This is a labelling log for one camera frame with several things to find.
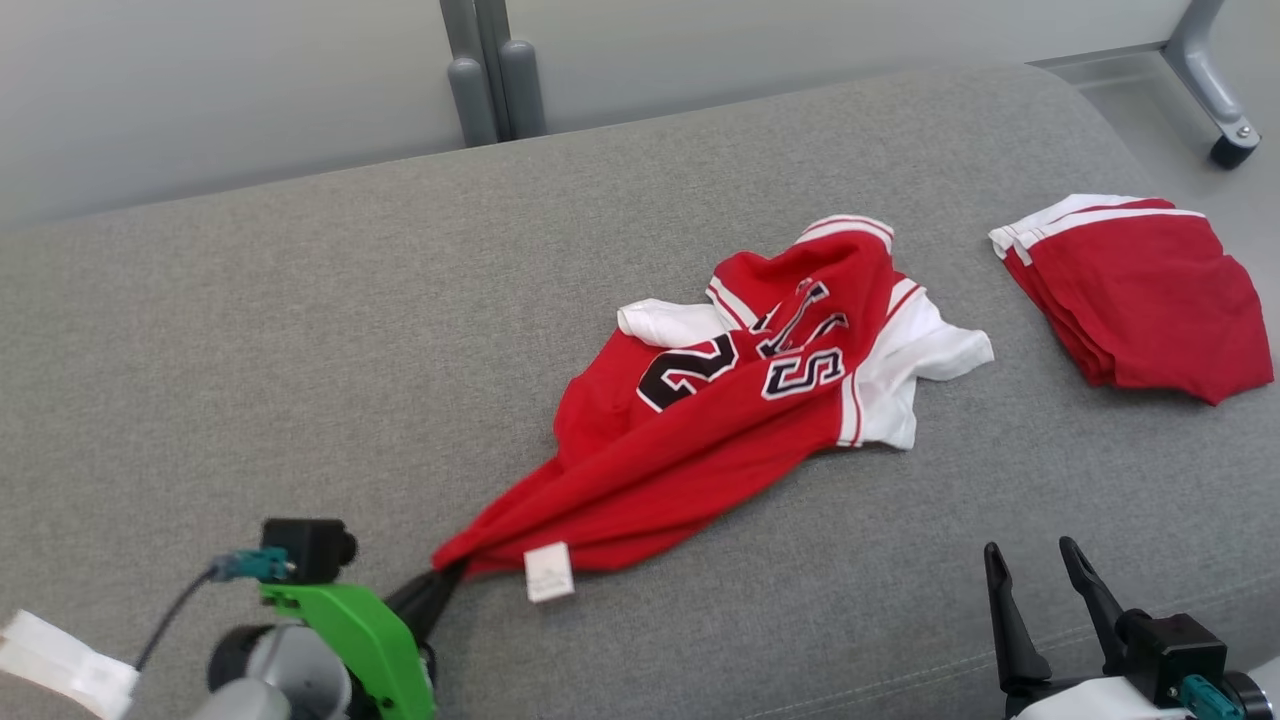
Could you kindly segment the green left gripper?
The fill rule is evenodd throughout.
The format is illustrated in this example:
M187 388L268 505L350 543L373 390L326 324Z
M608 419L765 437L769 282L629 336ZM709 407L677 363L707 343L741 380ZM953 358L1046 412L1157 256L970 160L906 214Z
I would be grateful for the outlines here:
M259 651L259 679L285 694L289 720L436 720L417 642L429 641L466 569L425 571L385 602L361 585L262 584L285 623Z

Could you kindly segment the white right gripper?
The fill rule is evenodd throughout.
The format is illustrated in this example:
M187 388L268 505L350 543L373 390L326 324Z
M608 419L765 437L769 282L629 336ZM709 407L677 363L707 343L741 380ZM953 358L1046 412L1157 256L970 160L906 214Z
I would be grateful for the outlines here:
M1091 616L1103 653L1102 673L1125 673L1126 646L1117 630L1124 610L1071 537L1059 539L1059 551ZM1012 574L995 542L984 547L984 566L998 685L1015 693L1007 698L1005 720L1193 720L1180 705L1157 706L1123 676L1050 683L1050 664L1027 630Z

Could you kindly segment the red white-sleeved basketball jersey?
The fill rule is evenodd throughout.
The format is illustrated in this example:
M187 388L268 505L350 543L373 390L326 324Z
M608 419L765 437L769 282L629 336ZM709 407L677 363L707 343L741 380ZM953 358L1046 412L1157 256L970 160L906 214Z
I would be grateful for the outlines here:
M556 410L556 455L433 556L436 571L525 571L532 601L701 532L815 454L915 443L919 380L995 357L893 265L893 229L812 223L785 251L736 252L704 304L646 299Z

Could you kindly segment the red white-striped basketball shorts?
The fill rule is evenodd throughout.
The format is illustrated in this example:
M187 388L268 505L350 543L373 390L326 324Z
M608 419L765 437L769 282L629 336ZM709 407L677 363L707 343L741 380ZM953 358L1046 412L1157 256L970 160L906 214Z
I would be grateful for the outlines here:
M989 241L1093 387L1219 405L1275 379L1251 275L1197 211L1074 193Z

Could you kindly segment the grey fabric sofa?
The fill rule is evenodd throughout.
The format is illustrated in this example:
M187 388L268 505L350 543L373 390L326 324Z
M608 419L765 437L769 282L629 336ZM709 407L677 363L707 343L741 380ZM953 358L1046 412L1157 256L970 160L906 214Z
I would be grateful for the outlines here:
M815 457L570 598L462 587L444 720L970 720L1004 707L998 543L1059 676L1101 666L1059 555L1280 656L1280 388L1092 389L987 233L1074 192L1156 195L1034 67L954 67L0 232L0 629L129 662L265 518L339 518L393 591L554 451L617 307L835 213L995 360L920 384L916 446Z

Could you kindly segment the grey stand with twin feet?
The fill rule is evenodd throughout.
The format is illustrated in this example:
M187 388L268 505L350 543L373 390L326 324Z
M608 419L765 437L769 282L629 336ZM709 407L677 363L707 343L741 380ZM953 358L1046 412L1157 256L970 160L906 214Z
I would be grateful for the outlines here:
M547 135L535 47L513 37L507 0L439 0L445 74L466 147Z

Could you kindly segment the grey stand leg with castor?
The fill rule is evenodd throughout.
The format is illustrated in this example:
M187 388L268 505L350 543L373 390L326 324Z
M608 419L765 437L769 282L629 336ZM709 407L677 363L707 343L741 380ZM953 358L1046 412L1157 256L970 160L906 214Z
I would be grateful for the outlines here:
M1189 0L1170 36L1162 41L1046 58L1029 64L1051 70L1157 53L1219 131L1208 160L1221 170L1235 170L1253 155L1262 135L1247 118L1242 100L1216 67L1211 53L1211 31L1226 1Z

